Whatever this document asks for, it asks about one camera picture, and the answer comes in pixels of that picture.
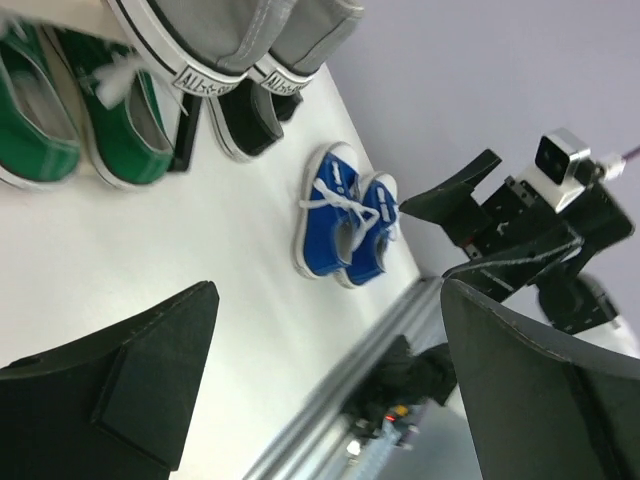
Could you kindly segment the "green sneaker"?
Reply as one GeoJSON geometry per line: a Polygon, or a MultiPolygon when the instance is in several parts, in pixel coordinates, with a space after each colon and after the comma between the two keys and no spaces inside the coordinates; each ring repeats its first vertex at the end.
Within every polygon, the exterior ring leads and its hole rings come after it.
{"type": "Polygon", "coordinates": [[[67,182],[81,157],[36,25],[1,18],[1,180],[21,189],[67,182]]]}
{"type": "Polygon", "coordinates": [[[89,157],[98,174],[125,190],[160,181],[174,148],[144,59],[130,46],[79,31],[55,28],[50,39],[84,103],[89,157]]]}

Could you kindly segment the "grey sneaker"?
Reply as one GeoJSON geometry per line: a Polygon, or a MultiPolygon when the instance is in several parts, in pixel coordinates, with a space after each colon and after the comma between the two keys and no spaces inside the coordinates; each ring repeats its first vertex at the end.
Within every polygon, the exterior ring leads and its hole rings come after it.
{"type": "Polygon", "coordinates": [[[152,69],[199,97],[241,83],[282,33],[294,1],[110,1],[129,42],[152,69]]]}
{"type": "Polygon", "coordinates": [[[268,92],[292,96],[305,88],[364,16],[358,1],[301,0],[295,3],[268,52],[249,78],[268,92]]]}

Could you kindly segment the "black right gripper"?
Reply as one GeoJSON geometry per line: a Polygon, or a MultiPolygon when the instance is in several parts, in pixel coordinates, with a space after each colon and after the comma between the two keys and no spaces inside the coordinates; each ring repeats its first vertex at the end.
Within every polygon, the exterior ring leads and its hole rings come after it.
{"type": "Polygon", "coordinates": [[[475,188],[501,159],[485,149],[449,179],[403,201],[408,216],[439,225],[466,263],[443,274],[498,302],[562,270],[575,277],[591,258],[631,237],[635,225],[601,181],[556,213],[525,182],[509,177],[479,204],[475,188]]]}

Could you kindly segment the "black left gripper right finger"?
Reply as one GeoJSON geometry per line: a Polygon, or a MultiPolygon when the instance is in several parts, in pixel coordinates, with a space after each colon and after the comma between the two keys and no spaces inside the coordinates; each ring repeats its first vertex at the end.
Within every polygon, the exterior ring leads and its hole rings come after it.
{"type": "Polygon", "coordinates": [[[639,361],[441,289],[451,358],[485,479],[636,479],[639,361]]]}

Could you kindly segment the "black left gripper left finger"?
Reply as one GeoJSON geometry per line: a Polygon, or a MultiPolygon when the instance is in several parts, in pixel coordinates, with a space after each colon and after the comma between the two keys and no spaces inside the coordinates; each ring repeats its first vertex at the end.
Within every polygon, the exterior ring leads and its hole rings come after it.
{"type": "Polygon", "coordinates": [[[4,479],[167,479],[185,448],[219,294],[201,281],[1,370],[4,479]]]}

